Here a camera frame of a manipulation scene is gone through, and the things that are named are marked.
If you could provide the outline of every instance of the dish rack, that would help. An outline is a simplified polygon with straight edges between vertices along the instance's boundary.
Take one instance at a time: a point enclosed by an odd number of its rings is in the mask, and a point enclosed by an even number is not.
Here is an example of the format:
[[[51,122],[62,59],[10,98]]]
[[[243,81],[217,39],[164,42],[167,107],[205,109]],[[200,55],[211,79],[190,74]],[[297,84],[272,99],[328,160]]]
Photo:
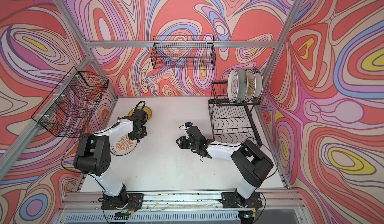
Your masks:
[[[229,102],[227,82],[212,82],[208,101],[209,118],[214,139],[224,143],[241,143],[251,137],[261,141],[252,117],[254,105],[260,102]]]
[[[56,137],[78,138],[84,134],[107,88],[107,78],[77,71],[63,92],[56,94],[58,97],[48,110],[43,115],[35,115],[50,95],[31,118]]]

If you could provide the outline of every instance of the plate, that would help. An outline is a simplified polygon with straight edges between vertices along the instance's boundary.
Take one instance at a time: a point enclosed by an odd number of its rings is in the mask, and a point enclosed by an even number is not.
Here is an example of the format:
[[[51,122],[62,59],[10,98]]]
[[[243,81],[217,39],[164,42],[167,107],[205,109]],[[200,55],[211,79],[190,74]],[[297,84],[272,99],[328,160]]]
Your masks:
[[[237,96],[238,79],[236,70],[232,69],[228,76],[227,94],[230,102],[234,102]]]
[[[244,69],[240,68],[237,71],[237,79],[238,79],[238,91],[237,91],[237,96],[236,96],[236,101],[237,102],[242,102],[245,98],[245,93],[247,92],[247,77],[245,76],[245,71]]]
[[[113,155],[123,156],[135,149],[137,140],[130,140],[128,135],[123,135],[119,140],[110,145],[110,150]]]
[[[137,109],[142,109],[142,108],[143,108],[142,105],[137,107]],[[127,115],[127,116],[128,116],[128,117],[132,116],[133,111],[135,111],[135,108],[132,108],[132,109],[128,112],[128,115]],[[151,116],[152,116],[152,110],[151,110],[149,107],[145,106],[145,107],[144,107],[144,111],[148,114],[148,119],[147,119],[147,121],[148,121],[149,119],[151,119]]]
[[[260,99],[260,96],[263,93],[264,81],[263,81],[263,75],[259,69],[255,68],[253,70],[253,73],[255,74],[255,83],[256,83],[255,93],[253,94],[253,101],[257,101]]]
[[[255,74],[252,70],[247,69],[245,71],[245,75],[247,76],[248,88],[247,92],[245,93],[244,101],[249,102],[255,94]]]

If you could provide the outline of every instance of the black dish rack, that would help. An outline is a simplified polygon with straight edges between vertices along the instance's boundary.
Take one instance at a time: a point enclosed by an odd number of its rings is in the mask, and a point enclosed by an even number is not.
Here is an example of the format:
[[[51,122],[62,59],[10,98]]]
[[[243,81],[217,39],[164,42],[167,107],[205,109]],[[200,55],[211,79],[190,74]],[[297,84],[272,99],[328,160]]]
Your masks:
[[[35,115],[50,96],[31,118],[56,137],[78,138],[84,134],[107,88],[107,78],[88,71],[77,71],[48,110],[41,116]]]
[[[261,142],[251,113],[254,105],[259,104],[259,101],[229,102],[227,82],[212,82],[208,109],[214,139],[232,144],[241,143],[247,138]]]
[[[214,39],[212,35],[153,36],[152,67],[153,69],[214,70],[216,64]]]

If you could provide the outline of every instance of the yellow plate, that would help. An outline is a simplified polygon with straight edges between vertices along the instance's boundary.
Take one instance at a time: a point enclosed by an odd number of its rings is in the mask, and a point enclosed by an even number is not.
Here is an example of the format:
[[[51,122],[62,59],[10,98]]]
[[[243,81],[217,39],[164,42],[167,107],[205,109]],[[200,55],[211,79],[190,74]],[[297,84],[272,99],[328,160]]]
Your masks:
[[[127,116],[128,116],[128,117],[132,116],[134,110],[135,110],[135,109],[132,108],[131,111],[128,112],[128,115],[127,115]],[[145,106],[145,107],[144,107],[144,111],[148,114],[148,119],[147,119],[147,121],[150,120],[150,119],[151,119],[151,116],[152,116],[152,110],[151,110],[149,107]]]

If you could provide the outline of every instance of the white plate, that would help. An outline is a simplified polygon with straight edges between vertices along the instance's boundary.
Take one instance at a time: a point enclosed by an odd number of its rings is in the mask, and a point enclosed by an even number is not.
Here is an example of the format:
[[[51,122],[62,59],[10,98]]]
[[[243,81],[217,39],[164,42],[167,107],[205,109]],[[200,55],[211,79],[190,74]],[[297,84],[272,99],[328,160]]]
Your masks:
[[[230,102],[235,102],[237,96],[238,78],[236,70],[232,69],[228,76],[227,94]]]
[[[247,69],[245,71],[245,75],[247,76],[248,87],[247,92],[245,93],[244,101],[249,102],[255,94],[255,74],[252,70]]]
[[[237,102],[242,102],[245,98],[245,93],[247,92],[247,77],[245,76],[244,69],[239,69],[237,71],[237,79],[238,79],[238,92],[236,96]]]
[[[253,99],[254,101],[257,101],[263,93],[264,81],[263,81],[263,75],[259,69],[255,68],[253,70],[253,73],[255,74],[255,81],[256,81],[256,87],[255,87],[255,93],[253,95]]]

